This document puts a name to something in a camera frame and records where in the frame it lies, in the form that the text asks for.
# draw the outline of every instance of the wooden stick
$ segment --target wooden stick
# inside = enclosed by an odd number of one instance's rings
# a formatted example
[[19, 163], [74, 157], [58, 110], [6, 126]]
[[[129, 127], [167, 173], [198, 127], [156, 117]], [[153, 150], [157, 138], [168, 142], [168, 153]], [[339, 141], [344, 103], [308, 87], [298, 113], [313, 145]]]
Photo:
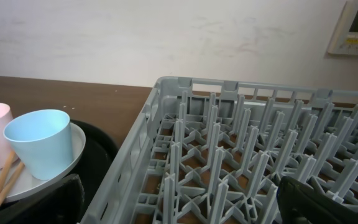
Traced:
[[24, 163], [20, 161], [19, 165], [17, 166], [15, 172], [12, 174], [11, 178], [7, 182], [6, 186], [3, 188], [3, 190], [0, 193], [0, 206], [4, 202], [6, 196], [8, 195], [9, 191], [11, 191], [13, 185], [15, 184], [17, 178], [19, 178], [20, 173], [22, 172], [24, 168]]
[[15, 152], [11, 151], [11, 153], [8, 155], [5, 165], [2, 168], [1, 175], [0, 175], [0, 193], [2, 188], [4, 187], [6, 177], [9, 173], [9, 169], [11, 169], [13, 159], [15, 158]]

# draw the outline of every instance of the control panel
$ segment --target control panel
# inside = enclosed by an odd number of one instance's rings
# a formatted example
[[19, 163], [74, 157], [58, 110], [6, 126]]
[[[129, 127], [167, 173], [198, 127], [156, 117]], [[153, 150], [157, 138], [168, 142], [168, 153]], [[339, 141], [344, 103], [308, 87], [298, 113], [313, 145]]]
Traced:
[[328, 53], [358, 55], [358, 1], [346, 2]]

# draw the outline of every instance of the table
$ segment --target table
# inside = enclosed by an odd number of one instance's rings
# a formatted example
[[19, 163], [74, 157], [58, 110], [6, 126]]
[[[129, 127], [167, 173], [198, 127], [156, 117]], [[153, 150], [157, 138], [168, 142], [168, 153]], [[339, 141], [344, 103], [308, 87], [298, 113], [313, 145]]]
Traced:
[[0, 103], [13, 117], [42, 109], [65, 111], [70, 118], [95, 125], [120, 148], [151, 88], [96, 83], [0, 77]]

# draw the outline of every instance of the yellow sticker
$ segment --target yellow sticker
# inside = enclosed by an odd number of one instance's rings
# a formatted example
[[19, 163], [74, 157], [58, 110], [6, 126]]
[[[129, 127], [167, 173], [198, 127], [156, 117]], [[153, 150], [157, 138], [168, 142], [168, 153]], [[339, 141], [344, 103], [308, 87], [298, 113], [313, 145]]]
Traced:
[[347, 44], [358, 44], [358, 38], [348, 38], [346, 39]]

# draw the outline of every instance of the gray plastic dish rack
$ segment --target gray plastic dish rack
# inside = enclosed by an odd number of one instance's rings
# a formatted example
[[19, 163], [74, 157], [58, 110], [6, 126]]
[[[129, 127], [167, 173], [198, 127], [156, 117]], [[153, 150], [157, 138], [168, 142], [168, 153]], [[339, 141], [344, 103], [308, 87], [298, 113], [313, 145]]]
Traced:
[[335, 96], [358, 91], [160, 78], [81, 223], [281, 223], [284, 175], [358, 211], [358, 103]]

